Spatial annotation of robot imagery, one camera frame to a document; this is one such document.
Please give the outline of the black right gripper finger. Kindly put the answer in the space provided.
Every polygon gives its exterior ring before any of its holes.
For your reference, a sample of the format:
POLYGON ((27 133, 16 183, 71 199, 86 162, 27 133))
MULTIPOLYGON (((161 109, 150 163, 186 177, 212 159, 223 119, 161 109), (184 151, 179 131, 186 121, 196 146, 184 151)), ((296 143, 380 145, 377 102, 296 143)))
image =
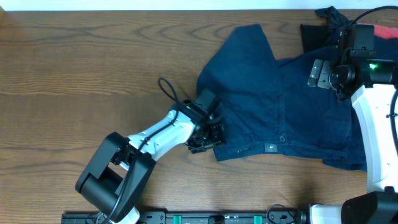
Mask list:
POLYGON ((331 73, 332 73, 331 63, 329 61, 323 60, 317 87, 331 90, 332 89, 330 84, 331 73))
POLYGON ((323 60, 316 59, 313 63, 307 85, 310 87, 317 87, 322 71, 323 60))

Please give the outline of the dark blue denim shorts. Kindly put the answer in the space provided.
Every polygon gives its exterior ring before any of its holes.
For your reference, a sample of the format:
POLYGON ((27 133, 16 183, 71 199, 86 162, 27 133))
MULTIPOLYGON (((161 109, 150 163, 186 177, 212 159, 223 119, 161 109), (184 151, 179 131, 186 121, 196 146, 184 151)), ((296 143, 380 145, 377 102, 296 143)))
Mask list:
POLYGON ((283 154, 366 170, 351 102, 307 83, 313 63, 334 60, 337 53, 332 45, 277 60, 261 26, 235 28, 197 81, 197 91, 209 89, 223 103, 226 144, 215 148, 216 159, 283 154))

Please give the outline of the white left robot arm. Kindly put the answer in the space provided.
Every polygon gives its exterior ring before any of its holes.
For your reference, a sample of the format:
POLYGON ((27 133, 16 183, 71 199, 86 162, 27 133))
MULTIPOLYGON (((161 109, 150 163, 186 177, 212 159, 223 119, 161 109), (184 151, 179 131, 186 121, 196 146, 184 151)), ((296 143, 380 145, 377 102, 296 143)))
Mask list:
POLYGON ((224 144, 222 116, 213 113, 179 103, 140 133, 109 134, 79 176, 76 191, 99 210, 103 223, 137 223, 136 205, 162 156, 181 144, 193 154, 224 144))

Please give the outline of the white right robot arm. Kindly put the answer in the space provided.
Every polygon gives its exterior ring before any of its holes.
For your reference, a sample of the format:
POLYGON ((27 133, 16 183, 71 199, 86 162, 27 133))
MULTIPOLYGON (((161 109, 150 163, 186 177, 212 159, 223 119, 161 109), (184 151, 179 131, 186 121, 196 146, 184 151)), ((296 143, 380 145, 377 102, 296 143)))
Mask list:
POLYGON ((363 137, 367 192, 341 205, 312 205, 302 222, 397 223, 397 64, 358 59, 332 67, 316 59, 308 85, 351 101, 363 137))

